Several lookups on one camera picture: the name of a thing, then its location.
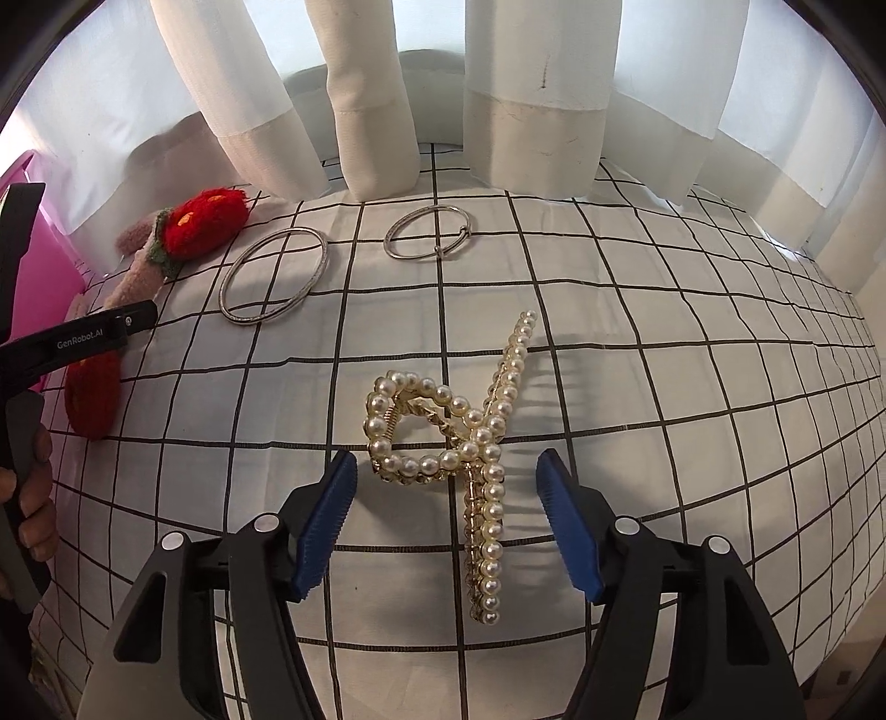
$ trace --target screw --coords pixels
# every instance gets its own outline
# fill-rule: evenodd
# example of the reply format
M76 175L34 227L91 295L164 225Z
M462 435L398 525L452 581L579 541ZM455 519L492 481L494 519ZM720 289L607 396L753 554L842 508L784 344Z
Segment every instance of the screw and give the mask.
M636 535L640 532L640 523L634 518L618 518L615 521L615 529L622 535Z
M719 535L715 535L708 540L708 547L718 555L726 555L732 550L732 545L729 544L729 541Z
M164 550L177 550L184 545L184 535L182 533L169 533L160 540L160 547Z
M280 527L280 518L273 513L265 513L255 519L253 527L260 533L269 533Z

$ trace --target silver bangle bracelet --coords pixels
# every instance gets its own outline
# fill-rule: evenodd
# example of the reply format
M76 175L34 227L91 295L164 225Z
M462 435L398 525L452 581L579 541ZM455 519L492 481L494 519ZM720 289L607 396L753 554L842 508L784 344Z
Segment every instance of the silver bangle bracelet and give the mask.
M317 265L314 268L314 273L305 283L305 286L302 287L297 293L295 293L283 305L280 305L279 307L272 310L268 310L267 312L260 313L259 315L243 316L235 315L233 312L231 312L230 308L228 307L227 300L228 289L230 288L231 282L234 280L234 276L237 274L240 268L243 267L243 263L246 262L247 258L255 253L255 251L260 250L273 240L299 233L313 235L315 238L317 238L317 240L320 241L320 259L317 261ZM221 309L221 313L235 325L255 325L256 323L260 323L265 320L271 320L275 317L280 317L284 313L289 312L307 297L307 294L310 293L311 289L317 284L317 280L320 279L323 271L326 270L326 265L328 262L329 244L326 242L326 238L320 232L314 230L313 228L296 227L272 232L270 235L266 235L264 238L258 239L253 242L248 248L246 248L243 254L241 254L234 261L234 264L230 266L230 270L228 270L228 274L225 275L223 281L221 282L221 287L219 288L219 308Z
M392 243L395 240L394 236L400 232L404 227L412 223L414 220L417 220L419 217L423 217L424 215L429 215L430 213L436 213L440 210L448 210L453 213L458 213L464 218L464 225L462 225L459 230L458 237L455 238L449 245L445 247L435 247L430 253L424 253L420 255L404 255L396 252ZM383 247L385 248L385 252L388 253L394 260L427 260L431 257L436 257L442 260L448 254L453 253L456 249L458 249L462 243L470 237L470 215L468 215L464 210L460 207L456 207L455 205L430 205L428 207L420 207L417 210L413 210L408 215L404 215L400 220L394 223L391 226L391 229L385 235L385 242Z

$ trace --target pearl hair claw clip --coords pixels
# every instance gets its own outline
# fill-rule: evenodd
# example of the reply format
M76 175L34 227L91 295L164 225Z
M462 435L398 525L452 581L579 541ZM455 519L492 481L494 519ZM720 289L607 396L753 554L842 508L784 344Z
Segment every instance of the pearl hair claw clip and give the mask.
M363 430L369 438L372 469L382 480L410 485L462 476L470 617L484 625L495 625L500 617L505 469L499 462L498 443L507 431L508 418L520 392L520 376L537 319L533 310L520 315L482 410L472 408L466 398L455 395L449 386L399 370L390 370L385 377L378 378L366 398ZM437 408L448 411L449 417ZM418 415L434 425L446 437L447 449L419 459L396 452L393 434L404 415Z

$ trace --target human hand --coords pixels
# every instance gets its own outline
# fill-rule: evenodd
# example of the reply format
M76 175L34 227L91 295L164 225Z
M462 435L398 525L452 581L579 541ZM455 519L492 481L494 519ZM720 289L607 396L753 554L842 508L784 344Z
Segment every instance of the human hand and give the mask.
M25 521L19 526L19 540L38 562L45 562L58 549L55 504L52 492L52 436L42 425L34 436L34 464L31 474L21 486L19 506ZM12 470L0 468L0 503L15 492L16 478ZM12 588L0 573L0 598L12 599Z

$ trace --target table surface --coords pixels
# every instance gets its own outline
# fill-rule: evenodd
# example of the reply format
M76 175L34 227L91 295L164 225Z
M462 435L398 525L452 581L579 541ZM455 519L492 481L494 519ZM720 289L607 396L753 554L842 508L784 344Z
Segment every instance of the table surface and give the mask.
M318 200L245 188L247 227L168 283L157 327L131 339L110 438L70 434L61 374L51 379L62 544L33 629L69 689L82 689L165 533L235 531L319 479L340 448L358 458L357 497L328 579L291 608L329 718L563 712L600 613L570 586L535 496L548 447L660 536L727 536L804 680L884 574L886 404L851 295L698 188L673 207L604 162L588 200L545 201L481 186L456 148L425 146L422 161L416 188L392 200L351 200L335 161L335 191ZM471 214L472 239L442 262L389 258L388 228L435 201ZM460 223L426 216L400 247L427 252ZM257 238L300 225L330 239L314 291L276 321L229 324L217 299L227 268ZM268 245L229 302L284 301L318 253L306 235ZM94 307L122 272L93 284ZM361 426L374 379L392 368L481 403L524 309L540 322L502 456L502 618L485 627L468 617L460 578L461 489L382 483ZM440 437L416 420L397 440L437 448ZM224 689L241 719L227 607L218 593ZM674 616L663 596L640 717L657 716Z

